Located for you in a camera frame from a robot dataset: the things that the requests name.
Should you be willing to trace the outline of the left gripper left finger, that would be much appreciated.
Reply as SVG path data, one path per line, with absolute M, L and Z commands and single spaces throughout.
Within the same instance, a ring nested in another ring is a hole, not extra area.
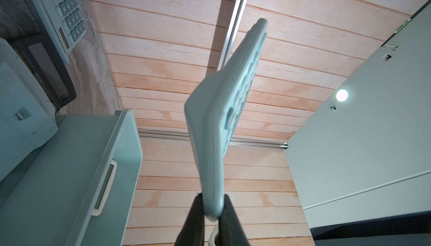
M 205 235 L 205 214 L 203 197 L 199 193 L 190 208 L 186 221 L 174 246 L 203 246 Z

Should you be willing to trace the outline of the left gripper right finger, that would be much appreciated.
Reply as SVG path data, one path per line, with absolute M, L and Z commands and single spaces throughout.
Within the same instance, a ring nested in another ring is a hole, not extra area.
M 218 245 L 250 246 L 233 204 L 227 194 L 224 195 L 224 207 L 218 219 Z

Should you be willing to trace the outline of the mint green storage box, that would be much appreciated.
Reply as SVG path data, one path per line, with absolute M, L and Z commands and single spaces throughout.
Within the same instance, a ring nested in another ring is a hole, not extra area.
M 142 162 L 131 110 L 58 118 L 1 208 L 3 246 L 120 246 Z M 92 216 L 112 160 L 117 171 L 102 213 Z

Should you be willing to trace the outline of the large black desk calculator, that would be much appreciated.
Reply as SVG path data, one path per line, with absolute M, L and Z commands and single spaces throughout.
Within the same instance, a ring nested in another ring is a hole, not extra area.
M 39 82 L 56 112 L 76 99 L 72 79 L 49 37 L 35 34 L 15 38 L 11 46 Z

